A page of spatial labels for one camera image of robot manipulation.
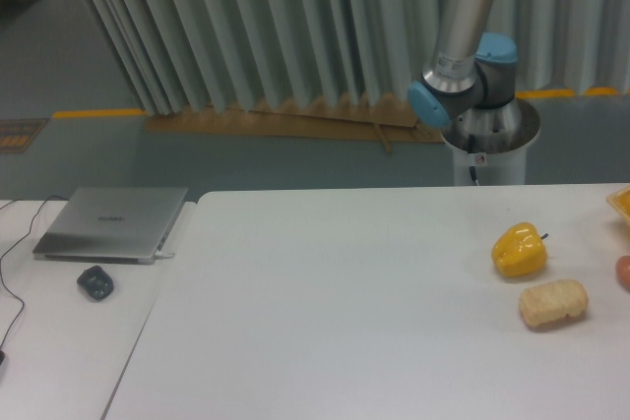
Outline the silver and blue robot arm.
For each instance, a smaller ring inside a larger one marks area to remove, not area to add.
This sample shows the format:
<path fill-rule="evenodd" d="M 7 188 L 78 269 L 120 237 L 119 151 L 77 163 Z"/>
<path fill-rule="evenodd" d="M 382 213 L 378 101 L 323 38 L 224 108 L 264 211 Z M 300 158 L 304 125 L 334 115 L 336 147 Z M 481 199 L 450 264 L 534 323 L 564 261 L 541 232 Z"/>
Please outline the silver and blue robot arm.
<path fill-rule="evenodd" d="M 540 130 L 518 87 L 550 86 L 628 90 L 629 0 L 446 0 L 408 100 L 452 148 L 503 154 Z"/>

